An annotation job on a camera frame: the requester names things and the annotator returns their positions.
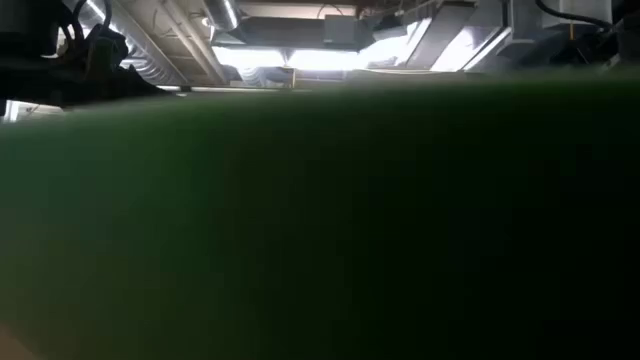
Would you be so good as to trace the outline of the green plastic plate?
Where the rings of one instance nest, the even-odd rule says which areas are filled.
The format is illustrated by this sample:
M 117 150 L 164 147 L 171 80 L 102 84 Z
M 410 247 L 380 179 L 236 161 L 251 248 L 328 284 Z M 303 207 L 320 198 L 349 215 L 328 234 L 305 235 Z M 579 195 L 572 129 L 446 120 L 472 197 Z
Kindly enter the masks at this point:
M 640 360 L 640 73 L 0 125 L 0 360 Z

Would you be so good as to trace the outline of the grey ceiling unit box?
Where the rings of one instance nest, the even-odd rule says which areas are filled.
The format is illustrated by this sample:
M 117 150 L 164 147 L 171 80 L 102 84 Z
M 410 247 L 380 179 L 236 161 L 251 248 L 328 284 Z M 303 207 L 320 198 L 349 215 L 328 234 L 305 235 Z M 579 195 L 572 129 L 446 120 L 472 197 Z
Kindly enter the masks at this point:
M 371 29 L 354 16 L 326 15 L 323 46 L 327 49 L 360 51 L 375 42 Z

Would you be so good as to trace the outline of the round silver ceiling duct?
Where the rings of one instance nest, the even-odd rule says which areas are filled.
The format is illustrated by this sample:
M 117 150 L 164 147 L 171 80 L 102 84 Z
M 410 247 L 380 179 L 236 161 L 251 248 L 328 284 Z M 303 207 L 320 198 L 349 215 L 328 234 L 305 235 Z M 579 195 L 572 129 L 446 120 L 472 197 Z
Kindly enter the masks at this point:
M 204 10 L 218 31 L 232 31 L 241 21 L 235 0 L 202 0 Z

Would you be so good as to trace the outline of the corrugated silver duct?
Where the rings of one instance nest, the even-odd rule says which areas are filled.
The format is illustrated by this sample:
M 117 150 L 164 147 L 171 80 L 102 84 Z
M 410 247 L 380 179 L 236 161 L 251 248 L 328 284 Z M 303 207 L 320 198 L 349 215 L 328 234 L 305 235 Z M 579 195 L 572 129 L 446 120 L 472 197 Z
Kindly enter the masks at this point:
M 71 10 L 79 0 L 64 0 Z M 109 28 L 126 38 L 129 55 L 122 62 L 122 67 L 133 66 L 147 81 L 160 86 L 186 85 L 187 78 L 161 50 L 150 32 L 134 19 L 133 13 L 126 9 L 120 0 L 111 0 L 112 18 Z M 87 0 L 80 10 L 79 22 L 88 35 L 94 25 L 106 19 L 103 0 Z

